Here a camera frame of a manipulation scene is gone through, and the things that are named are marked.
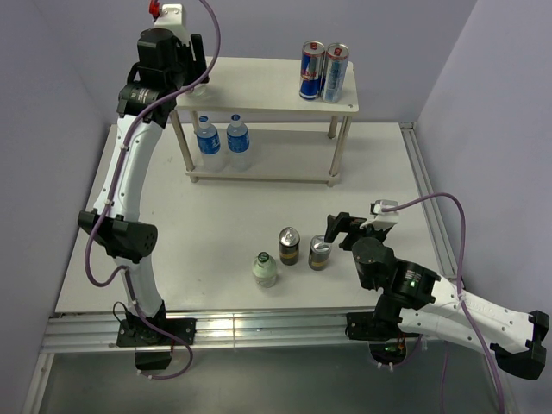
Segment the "green cap glass bottle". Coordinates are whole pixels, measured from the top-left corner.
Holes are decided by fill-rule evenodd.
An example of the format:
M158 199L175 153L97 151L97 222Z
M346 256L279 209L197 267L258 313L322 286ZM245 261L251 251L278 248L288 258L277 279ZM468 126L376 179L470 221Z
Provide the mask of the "green cap glass bottle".
M190 97L201 97L206 92L207 84L198 84L193 89L187 92Z
M277 280L277 266L275 259L267 252L260 252L252 265L252 274L258 285L270 288Z

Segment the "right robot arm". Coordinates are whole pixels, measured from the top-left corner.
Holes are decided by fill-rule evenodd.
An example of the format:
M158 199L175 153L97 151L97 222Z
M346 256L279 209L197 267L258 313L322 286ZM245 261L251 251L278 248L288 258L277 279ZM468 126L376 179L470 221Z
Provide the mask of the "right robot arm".
M328 216L324 234L351 252L361 287L380 293L371 311L349 312L345 333L351 340L383 342L407 336L432 336L480 353L488 351L503 371L537 380L546 364L543 340L549 315L509 310L459 291L442 275L397 258L384 241L391 224L341 212Z

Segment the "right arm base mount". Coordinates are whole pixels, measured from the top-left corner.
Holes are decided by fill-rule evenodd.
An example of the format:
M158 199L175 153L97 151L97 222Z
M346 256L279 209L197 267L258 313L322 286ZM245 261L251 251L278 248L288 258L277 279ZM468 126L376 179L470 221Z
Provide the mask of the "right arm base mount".
M390 373L404 367L423 350L423 337L402 332L396 324L377 321L373 311L346 314L345 336L366 342L371 363Z

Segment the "Pocari Sweat bottle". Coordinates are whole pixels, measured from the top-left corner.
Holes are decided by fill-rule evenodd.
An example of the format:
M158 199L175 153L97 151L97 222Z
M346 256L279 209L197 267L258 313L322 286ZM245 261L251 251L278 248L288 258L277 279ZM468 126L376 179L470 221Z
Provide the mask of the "Pocari Sweat bottle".
M200 116L198 118L196 137L204 168L210 173L221 172L225 167L225 159L218 130L209 117Z
M226 129L227 143L229 147L230 165L236 171L246 171L252 164L252 150L250 149L249 130L238 114L230 117L230 123Z

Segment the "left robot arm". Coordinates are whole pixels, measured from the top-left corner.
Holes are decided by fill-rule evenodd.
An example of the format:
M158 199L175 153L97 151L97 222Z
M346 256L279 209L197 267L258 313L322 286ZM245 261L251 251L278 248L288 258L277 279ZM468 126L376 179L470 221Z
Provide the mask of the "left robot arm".
M168 333L151 258L158 230L140 220L141 194L177 95L207 83L209 73L200 34L182 41L171 29L147 29L137 50L139 59L118 94L116 145L103 189L91 210L79 212L78 225L89 236L88 280L103 288L122 277L129 301L124 332L158 344Z

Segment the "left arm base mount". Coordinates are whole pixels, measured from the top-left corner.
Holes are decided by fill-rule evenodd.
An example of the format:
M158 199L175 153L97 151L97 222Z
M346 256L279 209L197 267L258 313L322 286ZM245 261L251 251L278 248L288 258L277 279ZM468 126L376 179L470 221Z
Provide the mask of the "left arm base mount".
M169 318L148 321L159 329L178 337L188 345L194 342L195 318ZM135 366L143 371L163 371L172 361L172 350L177 345L171 337L150 329L132 314L120 322L116 346L135 350Z

